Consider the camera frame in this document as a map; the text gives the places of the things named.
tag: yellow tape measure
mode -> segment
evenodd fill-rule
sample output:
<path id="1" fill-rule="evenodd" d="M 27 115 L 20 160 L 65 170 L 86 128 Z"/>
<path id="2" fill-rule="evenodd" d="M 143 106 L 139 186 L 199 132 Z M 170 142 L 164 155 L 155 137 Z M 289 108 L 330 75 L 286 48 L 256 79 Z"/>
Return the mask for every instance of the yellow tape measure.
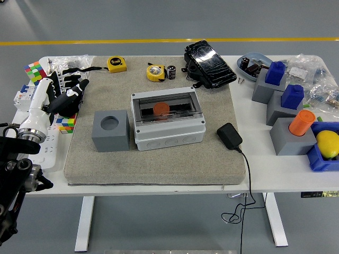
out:
<path id="1" fill-rule="evenodd" d="M 146 71 L 147 78 L 153 82 L 162 82 L 166 78 L 164 65 L 150 65 Z"/>
<path id="2" fill-rule="evenodd" d="M 119 56 L 110 57 L 107 60 L 107 67 L 110 73 L 116 73 L 127 70 L 125 59 Z"/>

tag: rubik's cube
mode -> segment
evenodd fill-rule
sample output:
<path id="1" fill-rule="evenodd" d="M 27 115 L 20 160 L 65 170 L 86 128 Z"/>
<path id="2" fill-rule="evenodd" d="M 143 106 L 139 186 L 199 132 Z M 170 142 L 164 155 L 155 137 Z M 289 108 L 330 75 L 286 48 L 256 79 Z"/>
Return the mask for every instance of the rubik's cube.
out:
<path id="1" fill-rule="evenodd" d="M 72 117 L 58 116 L 56 123 L 62 134 L 73 133 L 77 116 L 78 114 L 74 114 Z"/>
<path id="2" fill-rule="evenodd" d="M 39 62 L 31 63 L 30 65 L 26 65 L 24 67 L 28 77 L 32 80 L 32 82 L 37 86 L 39 81 L 43 78 L 47 77 L 46 72 L 43 70 Z"/>

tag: gray floor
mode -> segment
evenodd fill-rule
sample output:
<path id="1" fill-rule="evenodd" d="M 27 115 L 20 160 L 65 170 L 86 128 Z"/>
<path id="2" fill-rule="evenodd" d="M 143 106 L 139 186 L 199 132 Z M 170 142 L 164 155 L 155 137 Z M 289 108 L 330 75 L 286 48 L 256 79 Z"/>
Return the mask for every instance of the gray floor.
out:
<path id="1" fill-rule="evenodd" d="M 164 38 L 339 37 L 338 1 L 29 1 L 0 4 L 0 42 Z M 338 41 L 218 42 L 220 55 L 318 55 L 338 80 Z M 0 46 L 0 122 L 43 56 L 182 55 L 186 43 Z M 265 210 L 246 212 L 243 253 L 338 253 L 335 198 L 276 194 L 289 241 L 276 248 Z M 238 250 L 240 225 L 224 223 L 238 200 L 225 195 L 98 197 L 88 253 L 106 249 Z M 0 253 L 73 253 L 82 199 L 27 198 L 19 233 Z"/>

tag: black wires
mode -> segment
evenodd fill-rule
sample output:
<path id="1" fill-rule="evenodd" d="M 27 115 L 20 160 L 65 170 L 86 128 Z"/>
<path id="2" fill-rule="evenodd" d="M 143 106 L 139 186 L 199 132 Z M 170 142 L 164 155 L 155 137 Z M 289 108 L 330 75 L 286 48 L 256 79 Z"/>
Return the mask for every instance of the black wires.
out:
<path id="1" fill-rule="evenodd" d="M 20 127 L 19 124 L 16 123 L 0 123 L 0 127 L 6 127 L 4 128 L 3 132 L 2 132 L 2 136 L 5 137 L 7 134 L 7 131 L 12 129 L 15 131 L 15 138 L 18 138 L 19 133 L 17 131 L 17 129 Z"/>
<path id="2" fill-rule="evenodd" d="M 264 200 L 264 206 L 260 206 L 260 207 L 249 207 L 250 205 L 254 205 L 256 204 L 256 200 L 253 197 L 252 194 L 252 182 L 251 182 L 251 170 L 249 168 L 249 163 L 247 160 L 247 157 L 245 156 L 245 154 L 241 151 L 241 149 L 239 147 L 235 148 L 234 150 L 238 151 L 239 153 L 241 153 L 246 161 L 247 164 L 247 169 L 248 169 L 248 180 L 249 180 L 249 196 L 251 197 L 252 201 L 250 203 L 247 203 L 247 195 L 245 195 L 245 204 L 239 203 L 234 210 L 234 213 L 222 213 L 221 214 L 221 218 L 224 222 L 226 223 L 230 223 L 230 224 L 242 224 L 242 231 L 241 231 L 241 237 L 240 237 L 240 254 L 242 254 L 242 248 L 243 248 L 243 229 L 244 229 L 244 216 L 245 216 L 245 211 L 246 210 L 251 210 L 251 209 L 259 209 L 259 208 L 265 208 L 266 207 L 266 198 L 267 198 L 267 193 L 266 193 L 266 197 Z"/>

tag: plastic bag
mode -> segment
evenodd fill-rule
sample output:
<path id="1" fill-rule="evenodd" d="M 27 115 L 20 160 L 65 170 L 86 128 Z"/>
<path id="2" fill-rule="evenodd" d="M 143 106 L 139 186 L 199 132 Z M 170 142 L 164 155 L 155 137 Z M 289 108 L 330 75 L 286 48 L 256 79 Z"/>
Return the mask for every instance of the plastic bag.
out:
<path id="1" fill-rule="evenodd" d="M 323 60 L 300 54 L 287 60 L 287 84 L 304 88 L 304 105 L 339 118 L 339 88 Z"/>
<path id="2" fill-rule="evenodd" d="M 51 61 L 49 72 L 62 71 L 69 68 L 86 69 L 92 65 L 94 56 L 67 56 L 67 57 L 55 57 Z M 74 74 L 81 75 L 82 78 L 87 78 L 87 73 L 75 72 Z"/>

